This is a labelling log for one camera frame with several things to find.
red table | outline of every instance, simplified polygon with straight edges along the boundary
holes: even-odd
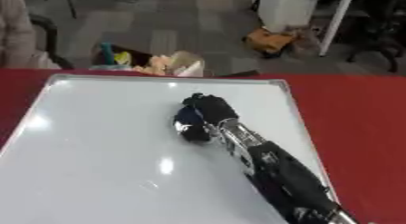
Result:
[[[54,73],[62,72],[0,70],[1,145]],[[406,223],[406,78],[299,74],[255,77],[274,78],[286,79],[290,84],[342,204],[362,223]]]

person's arm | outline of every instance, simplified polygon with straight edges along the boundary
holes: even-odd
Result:
[[[0,0],[5,21],[4,58],[7,68],[29,67],[35,52],[35,32],[24,0]]]

white surface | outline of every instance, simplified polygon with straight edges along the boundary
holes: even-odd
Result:
[[[176,135],[171,119],[195,92],[224,97],[248,127],[323,174],[279,86],[116,80],[44,89],[0,157],[1,223],[284,223],[225,150]]]
[[[283,32],[287,26],[308,25],[317,0],[261,0],[258,14],[267,30]]]

robotic hand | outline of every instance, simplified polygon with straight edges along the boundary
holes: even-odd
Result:
[[[219,137],[242,163],[251,182],[289,223],[358,223],[328,198],[328,188],[304,164],[240,123],[224,99],[195,93],[183,104],[174,119],[179,134],[192,142]]]

floor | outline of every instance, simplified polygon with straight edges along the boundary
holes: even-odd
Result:
[[[190,51],[204,57],[214,75],[258,70],[262,73],[391,74],[373,53],[346,63],[348,46],[335,44],[326,57],[285,54],[264,60],[245,47],[241,37],[260,26],[249,11],[250,0],[74,0],[79,17],[72,19],[66,0],[27,0],[30,12],[58,25],[59,54],[77,68],[91,64],[93,47],[111,42],[153,54]],[[406,58],[398,74],[406,75]]]

